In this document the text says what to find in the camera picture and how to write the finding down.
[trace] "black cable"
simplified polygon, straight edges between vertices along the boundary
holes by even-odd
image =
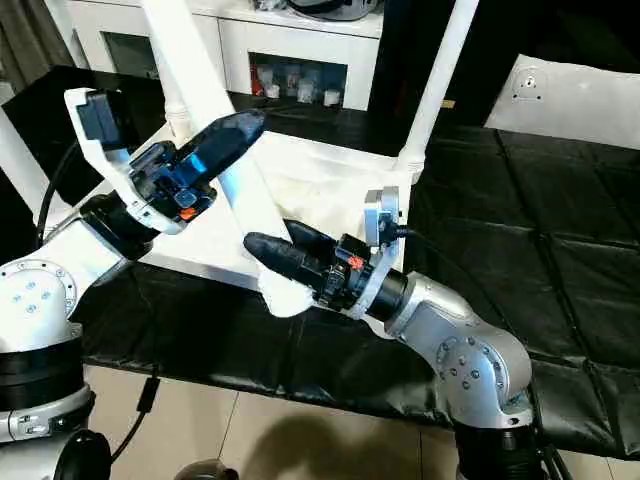
[[[78,140],[74,140],[74,142],[67,147],[64,154],[62,155],[58,165],[56,166],[55,171],[49,181],[49,185],[47,186],[47,190],[44,193],[42,198],[42,204],[40,206],[40,213],[38,214],[38,225],[36,228],[36,249],[39,249],[44,244],[44,231],[47,224],[47,216],[49,214],[49,207],[51,206],[51,200],[53,199],[53,194],[60,183],[60,180],[64,176],[67,171],[69,165],[71,164],[71,159],[73,158],[73,154],[76,148],[79,146]],[[149,301],[149,299],[145,296],[138,279],[132,270],[129,270],[131,279],[136,286],[138,291],[138,296],[145,304],[145,309],[147,310],[147,314],[149,316],[149,321],[152,325],[153,330],[153,367],[151,370],[151,376],[146,379],[144,387],[142,389],[142,393],[140,394],[140,399],[138,400],[137,411],[138,417],[135,422],[129,429],[129,432],[125,436],[122,443],[118,446],[115,452],[111,455],[111,463],[115,463],[116,460],[122,455],[122,453],[127,449],[131,440],[136,435],[140,426],[142,425],[142,421],[146,417],[146,415],[151,411],[153,407],[153,403],[156,398],[156,394],[158,392],[158,387],[160,386],[160,379],[158,378],[158,362],[157,362],[157,345],[158,345],[158,325],[156,322],[156,312],[153,308],[153,304]]]
[[[44,192],[44,196],[42,197],[42,203],[40,205],[40,213],[38,214],[38,225],[36,227],[36,250],[42,247],[44,244],[44,231],[47,226],[47,216],[49,215],[49,207],[51,206],[51,200],[53,199],[53,194],[60,183],[60,180],[64,176],[67,168],[71,164],[71,159],[73,158],[73,154],[78,148],[78,140],[74,140],[71,145],[67,147],[65,152],[62,154],[56,169],[51,176],[51,180],[49,181],[49,185],[47,186],[47,190]]]
[[[127,449],[129,444],[131,443],[131,440],[133,440],[133,437],[135,436],[135,434],[138,433],[138,429],[142,425],[142,421],[146,416],[147,416],[146,412],[140,412],[138,414],[138,418],[136,418],[136,421],[134,422],[133,426],[129,430],[129,433],[127,433],[127,436],[124,437],[124,440],[122,440],[122,443],[120,444],[120,446],[116,449],[115,452],[113,452],[113,455],[111,455],[112,464],[114,464],[116,460],[118,460],[120,455],[122,455],[122,453]]]
[[[122,453],[127,449],[133,437],[135,437],[136,433],[140,429],[142,425],[142,421],[145,419],[147,413],[151,411],[153,408],[153,403],[156,398],[156,394],[158,393],[158,387],[160,386],[160,379],[158,378],[158,361],[157,361],[157,348],[158,348],[158,324],[156,322],[156,311],[153,307],[153,304],[146,297],[144,292],[142,291],[142,287],[140,286],[140,282],[138,282],[138,278],[136,277],[133,270],[129,270],[129,275],[133,284],[138,291],[138,296],[145,304],[145,309],[147,310],[147,314],[149,316],[149,321],[151,322],[151,326],[153,329],[153,350],[152,350],[152,358],[153,358],[153,367],[151,369],[151,376],[148,377],[144,383],[144,388],[142,389],[142,393],[140,394],[140,399],[138,400],[137,411],[138,418],[133,423],[131,428],[129,429],[129,433],[124,437],[122,443],[118,446],[113,455],[111,455],[111,463],[115,463],[116,460],[122,455]]]
[[[516,336],[515,329],[511,322],[507,319],[507,317],[503,314],[501,308],[498,304],[493,300],[493,297],[487,289],[484,287],[482,282],[467,268],[463,267],[461,264],[453,260],[449,255],[443,252],[440,248],[438,248],[433,242],[431,242],[427,237],[425,237],[420,232],[412,230],[410,228],[397,225],[394,227],[394,236],[397,238],[404,237],[413,237],[420,240],[429,250],[431,250],[434,254],[440,257],[445,263],[453,266],[456,270],[463,273],[467,279],[471,281],[471,283],[478,289],[478,291],[482,294],[486,302],[492,308],[494,313],[502,320],[507,329],[511,332],[512,335]],[[531,405],[534,409],[534,420],[536,422],[536,427],[538,429],[538,433],[542,438],[545,438],[544,429],[542,426],[542,410],[540,409],[540,399],[538,397],[538,389],[535,386],[535,380],[533,377],[533,372],[531,376],[531,382],[527,387],[527,391],[529,393],[529,397],[531,398]],[[544,460],[547,469],[549,470],[549,475],[552,480],[573,480],[573,476],[569,472],[564,460],[558,450],[550,443],[546,442],[545,445],[542,446],[542,458]]]

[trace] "white cabinet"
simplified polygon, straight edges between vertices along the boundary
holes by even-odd
[[[69,13],[92,70],[151,77],[157,74],[142,8],[70,1]],[[211,61],[224,77],[218,19],[194,15],[194,20]]]
[[[250,54],[262,53],[287,60],[346,66],[345,108],[366,110],[373,82],[379,40],[220,19],[227,88],[252,93]]]
[[[248,0],[188,1],[209,56],[229,90],[255,93],[255,54],[322,71],[346,108],[366,110],[371,93],[382,14],[357,22],[324,22],[291,11],[256,12]],[[138,0],[69,0],[72,23],[93,70],[154,77],[148,27]],[[335,79],[337,70],[340,78]]]

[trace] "black leather surface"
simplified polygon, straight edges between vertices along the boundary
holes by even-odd
[[[155,82],[58,69],[6,108],[45,170],[71,139],[62,91],[100,85],[125,92],[142,138],[162,123]],[[273,130],[380,153],[399,146],[385,145],[386,132],[362,113],[263,106]],[[640,459],[639,152],[461,127],[437,132],[428,159],[409,224],[479,276],[506,312],[533,358],[551,440]],[[62,194],[74,201],[96,179],[77,164]],[[33,232],[15,191],[4,179],[0,187],[22,219],[3,238],[9,260],[29,251]],[[411,240],[405,266],[459,289],[500,324],[464,277]],[[157,339],[123,275],[91,289],[75,314],[90,363],[149,371],[155,357],[169,377],[446,425],[430,368],[362,322],[317,309],[276,319],[255,293],[144,265],[134,271],[156,306]]]

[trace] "floor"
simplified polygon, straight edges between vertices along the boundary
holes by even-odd
[[[135,415],[143,375],[87,367],[91,428],[114,449]],[[563,452],[576,480],[640,480],[640,462]],[[163,379],[153,412],[113,480],[173,480],[221,458],[241,480],[453,480],[451,433],[401,421]]]
[[[8,82],[0,82],[0,105],[13,98],[13,89]]]

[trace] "silver robotic arm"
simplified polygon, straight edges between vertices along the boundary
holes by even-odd
[[[336,241],[289,221],[293,244],[250,233],[245,247],[268,268],[312,287],[320,304],[382,321],[387,334],[431,366],[439,407],[456,432],[459,479],[544,479],[525,348],[484,322],[457,292],[390,268],[406,233],[398,225],[397,194],[390,187],[368,193],[366,243],[349,235]]]
[[[437,373],[451,418],[476,428],[530,425],[531,361],[510,333],[484,322],[458,293],[416,272],[385,330]]]

